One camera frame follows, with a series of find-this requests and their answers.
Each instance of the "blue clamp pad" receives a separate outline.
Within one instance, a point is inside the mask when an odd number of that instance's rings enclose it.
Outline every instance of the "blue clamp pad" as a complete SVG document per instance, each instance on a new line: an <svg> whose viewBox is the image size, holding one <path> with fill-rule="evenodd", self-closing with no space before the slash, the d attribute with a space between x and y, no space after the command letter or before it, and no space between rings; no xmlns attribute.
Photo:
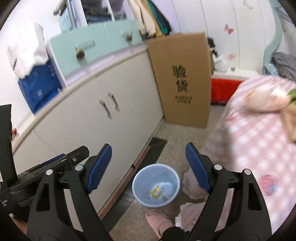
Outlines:
<svg viewBox="0 0 296 241"><path fill-rule="evenodd" d="M105 173L105 170L111 160L111 157L112 148L109 144L105 144L105 146L102 148L97 156L92 156L87 160L92 162L93 160L90 160L91 158L97 159L92 169L88 173L86 186L86 190L88 191L88 193L91 193L93 190L98 188L100 181Z"/></svg>
<svg viewBox="0 0 296 241"><path fill-rule="evenodd" d="M208 193L211 192L212 186L210 184L210 175L196 153L195 147L192 143L188 143L186 145L185 154L200 187Z"/></svg>

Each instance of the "bed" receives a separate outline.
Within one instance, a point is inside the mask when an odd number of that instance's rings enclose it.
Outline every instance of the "bed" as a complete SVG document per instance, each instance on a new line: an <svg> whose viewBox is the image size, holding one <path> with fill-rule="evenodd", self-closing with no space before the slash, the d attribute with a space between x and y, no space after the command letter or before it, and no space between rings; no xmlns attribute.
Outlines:
<svg viewBox="0 0 296 241"><path fill-rule="evenodd" d="M200 153L228 170L241 172L249 168L253 172L263 193L274 233L296 203L296 143L289 142L280 112L254 113L245 107L249 90L267 81L278 83L287 92L296 88L296 83L273 76L244 81L227 103ZM229 192L217 229L226 223L231 197Z"/></svg>

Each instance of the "blue plastic bucket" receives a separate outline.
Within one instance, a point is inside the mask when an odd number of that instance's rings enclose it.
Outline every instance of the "blue plastic bucket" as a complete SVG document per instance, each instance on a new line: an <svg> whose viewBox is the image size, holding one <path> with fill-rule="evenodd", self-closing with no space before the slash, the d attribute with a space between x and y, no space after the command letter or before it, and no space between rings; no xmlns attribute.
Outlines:
<svg viewBox="0 0 296 241"><path fill-rule="evenodd" d="M176 198L180 185L180 178L173 168L164 164L152 164L137 173L132 189L141 204L162 207Z"/></svg>

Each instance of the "butterfly wall sticker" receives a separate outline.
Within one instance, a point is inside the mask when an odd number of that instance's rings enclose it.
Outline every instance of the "butterfly wall sticker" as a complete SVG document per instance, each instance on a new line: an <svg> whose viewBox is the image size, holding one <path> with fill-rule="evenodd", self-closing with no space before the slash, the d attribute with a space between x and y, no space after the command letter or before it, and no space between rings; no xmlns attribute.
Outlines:
<svg viewBox="0 0 296 241"><path fill-rule="evenodd" d="M234 31L233 28L229 28L228 24L226 23L225 24L225 27L224 27L224 31L227 32L228 34L232 34L232 32Z"/></svg>

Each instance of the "mint green drawer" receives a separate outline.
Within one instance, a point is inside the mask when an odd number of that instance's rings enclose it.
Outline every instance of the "mint green drawer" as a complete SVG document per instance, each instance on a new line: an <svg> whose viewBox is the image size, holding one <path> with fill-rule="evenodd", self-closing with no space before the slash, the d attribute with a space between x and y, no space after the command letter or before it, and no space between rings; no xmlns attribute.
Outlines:
<svg viewBox="0 0 296 241"><path fill-rule="evenodd" d="M67 76L83 65L112 53L112 48L102 23L74 29L50 40L61 72ZM76 47L84 50L85 57L78 60Z"/></svg>
<svg viewBox="0 0 296 241"><path fill-rule="evenodd" d="M103 23L107 32L113 52L142 42L136 20L121 20ZM126 40L126 35L132 34L131 42Z"/></svg>

